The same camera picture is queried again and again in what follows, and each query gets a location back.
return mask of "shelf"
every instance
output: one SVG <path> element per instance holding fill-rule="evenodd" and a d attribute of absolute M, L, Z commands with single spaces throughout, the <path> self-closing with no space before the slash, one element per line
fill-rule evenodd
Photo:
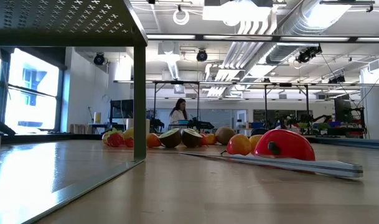
<path fill-rule="evenodd" d="M 146 46 L 128 0 L 0 0 L 0 46 Z"/>

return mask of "metal table leg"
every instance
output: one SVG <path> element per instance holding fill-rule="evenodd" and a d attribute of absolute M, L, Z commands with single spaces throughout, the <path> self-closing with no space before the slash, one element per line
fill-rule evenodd
<path fill-rule="evenodd" d="M 146 158 L 146 48 L 134 47 L 134 160 Z"/>

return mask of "woman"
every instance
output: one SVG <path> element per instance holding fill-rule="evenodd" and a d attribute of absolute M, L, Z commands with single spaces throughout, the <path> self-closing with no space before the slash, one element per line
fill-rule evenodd
<path fill-rule="evenodd" d="M 172 109 L 170 113 L 170 124 L 178 124 L 179 120 L 187 120 L 188 115 L 185 110 L 186 101 L 182 98 L 177 100 L 175 107 Z"/>

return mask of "white shirt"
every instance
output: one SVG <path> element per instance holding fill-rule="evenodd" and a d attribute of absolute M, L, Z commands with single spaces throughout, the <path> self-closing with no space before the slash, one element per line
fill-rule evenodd
<path fill-rule="evenodd" d="M 184 113 L 181 110 L 175 110 L 170 116 L 170 124 L 178 124 L 178 120 L 185 119 Z"/>

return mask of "green metal frame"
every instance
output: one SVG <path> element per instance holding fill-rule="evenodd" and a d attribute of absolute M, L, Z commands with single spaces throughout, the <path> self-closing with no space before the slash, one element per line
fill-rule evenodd
<path fill-rule="evenodd" d="M 134 47 L 134 160 L 146 158 L 146 48 Z"/>
<path fill-rule="evenodd" d="M 0 220 L 3 216 L 17 215 L 19 222 L 35 222 L 145 160 L 147 35 L 129 0 L 102 0 L 91 7 L 89 1 L 83 0 L 0 0 L 0 46 L 134 47 L 135 80 L 133 161 L 50 194 L 57 200 L 42 208 L 31 207 L 30 202 L 18 210 L 0 214 Z"/>

